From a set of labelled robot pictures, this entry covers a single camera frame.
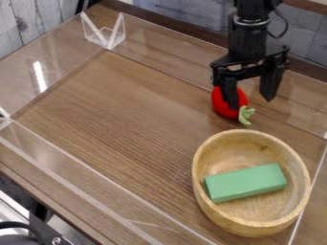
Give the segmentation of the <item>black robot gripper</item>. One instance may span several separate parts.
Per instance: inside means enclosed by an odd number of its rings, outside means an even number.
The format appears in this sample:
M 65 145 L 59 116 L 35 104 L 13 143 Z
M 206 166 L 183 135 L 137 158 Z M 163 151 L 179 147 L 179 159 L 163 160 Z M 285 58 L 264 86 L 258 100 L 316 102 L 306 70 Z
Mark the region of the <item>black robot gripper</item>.
M 261 77 L 260 93 L 272 101 L 280 91 L 284 72 L 288 69 L 288 45 L 273 45 L 262 58 L 243 59 L 231 54 L 225 55 L 211 62 L 213 84 L 221 85 L 223 99 L 230 108 L 239 108 L 238 81 Z

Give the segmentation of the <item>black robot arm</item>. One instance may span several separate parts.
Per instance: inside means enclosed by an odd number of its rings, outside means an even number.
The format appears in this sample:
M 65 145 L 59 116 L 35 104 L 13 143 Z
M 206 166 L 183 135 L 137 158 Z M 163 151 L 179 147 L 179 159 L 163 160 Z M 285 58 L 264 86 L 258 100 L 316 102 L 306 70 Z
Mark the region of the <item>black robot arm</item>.
M 280 91 L 288 67 L 290 47 L 270 44 L 268 36 L 282 38 L 289 24 L 280 35 L 269 31 L 270 13 L 280 14 L 278 6 L 284 0 L 234 0 L 237 12 L 229 16 L 227 54 L 211 62 L 213 84 L 223 92 L 223 100 L 233 109 L 238 108 L 238 82 L 261 78 L 260 93 L 272 101 Z

